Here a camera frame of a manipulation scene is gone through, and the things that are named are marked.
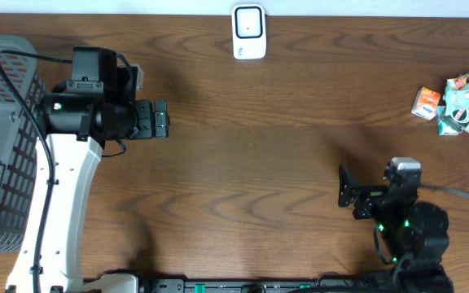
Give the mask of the small teal tissue pack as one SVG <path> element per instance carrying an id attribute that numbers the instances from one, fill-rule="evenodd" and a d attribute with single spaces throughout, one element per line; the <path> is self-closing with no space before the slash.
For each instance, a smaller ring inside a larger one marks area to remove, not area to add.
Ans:
<path id="1" fill-rule="evenodd" d="M 436 110 L 436 124 L 438 134 L 440 136 L 456 136 L 459 135 L 462 130 L 455 129 L 452 125 L 448 124 L 445 120 L 445 106 L 438 106 Z"/>

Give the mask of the small orange tissue pack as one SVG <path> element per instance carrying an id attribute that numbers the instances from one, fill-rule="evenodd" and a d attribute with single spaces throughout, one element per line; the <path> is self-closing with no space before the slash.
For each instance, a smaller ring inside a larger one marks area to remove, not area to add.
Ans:
<path id="1" fill-rule="evenodd" d="M 425 120 L 432 120 L 441 100 L 441 94 L 422 87 L 416 94 L 411 113 Z"/>

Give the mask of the red white tape roll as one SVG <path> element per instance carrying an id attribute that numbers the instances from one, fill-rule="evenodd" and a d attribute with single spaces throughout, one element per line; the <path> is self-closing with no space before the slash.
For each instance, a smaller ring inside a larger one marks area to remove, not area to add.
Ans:
<path id="1" fill-rule="evenodd" d="M 462 132 L 469 125 L 469 109 L 460 109 L 449 115 L 444 115 L 443 121 L 452 129 Z"/>

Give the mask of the green Zappy wipes pack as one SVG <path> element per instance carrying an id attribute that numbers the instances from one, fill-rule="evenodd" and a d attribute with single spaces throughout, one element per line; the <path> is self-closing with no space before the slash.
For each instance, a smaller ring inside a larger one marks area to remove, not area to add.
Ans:
<path id="1" fill-rule="evenodd" d="M 445 87 L 445 114 L 469 109 L 469 75 L 448 79 Z"/>

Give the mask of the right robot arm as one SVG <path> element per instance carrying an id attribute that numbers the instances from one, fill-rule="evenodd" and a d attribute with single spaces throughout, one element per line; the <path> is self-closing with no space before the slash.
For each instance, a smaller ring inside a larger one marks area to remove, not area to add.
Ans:
<path id="1" fill-rule="evenodd" d="M 419 200 L 420 162 L 392 158 L 384 170 L 386 185 L 363 185 L 343 165 L 338 173 L 338 206 L 353 205 L 356 220 L 376 222 L 376 251 L 384 264 L 393 266 L 373 274 L 371 284 L 403 292 L 453 292 L 441 265 L 449 247 L 449 217 L 444 209 Z"/>

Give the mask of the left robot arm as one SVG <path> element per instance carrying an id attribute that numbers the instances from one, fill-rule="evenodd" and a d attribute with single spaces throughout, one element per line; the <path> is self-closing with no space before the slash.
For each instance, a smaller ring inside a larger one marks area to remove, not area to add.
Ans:
<path id="1" fill-rule="evenodd" d="M 88 196 L 106 142 L 167 138 L 164 100 L 137 100 L 143 72 L 113 50 L 77 46 L 70 79 L 27 113 L 38 134 L 33 198 L 8 292 L 147 292 L 140 273 L 84 281 L 81 245 Z"/>

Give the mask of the white barcode scanner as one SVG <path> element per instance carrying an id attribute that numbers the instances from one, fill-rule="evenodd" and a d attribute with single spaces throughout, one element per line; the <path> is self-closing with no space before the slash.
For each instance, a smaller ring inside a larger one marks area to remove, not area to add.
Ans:
<path id="1" fill-rule="evenodd" d="M 231 11 L 233 56 L 238 60 L 266 55 L 265 9 L 259 4 L 239 4 Z"/>

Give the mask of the grey plastic mesh basket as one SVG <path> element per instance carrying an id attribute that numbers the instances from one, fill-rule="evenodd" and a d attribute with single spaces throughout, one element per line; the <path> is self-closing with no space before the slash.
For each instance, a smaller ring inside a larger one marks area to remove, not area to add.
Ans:
<path id="1" fill-rule="evenodd" d="M 0 35 L 0 63 L 30 109 L 47 92 L 35 52 L 22 37 Z M 36 175 L 36 136 L 0 76 L 0 253 L 18 251 L 24 238 Z"/>

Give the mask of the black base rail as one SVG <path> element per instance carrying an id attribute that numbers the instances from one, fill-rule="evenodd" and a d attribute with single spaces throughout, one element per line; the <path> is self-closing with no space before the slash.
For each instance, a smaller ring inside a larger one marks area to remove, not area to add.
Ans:
<path id="1" fill-rule="evenodd" d="M 84 292 L 142 293 L 242 293 L 242 292 L 376 292 L 363 281 L 342 277 L 318 280 L 185 280 L 179 278 L 148 279 L 128 274 L 108 274 L 87 282 Z"/>

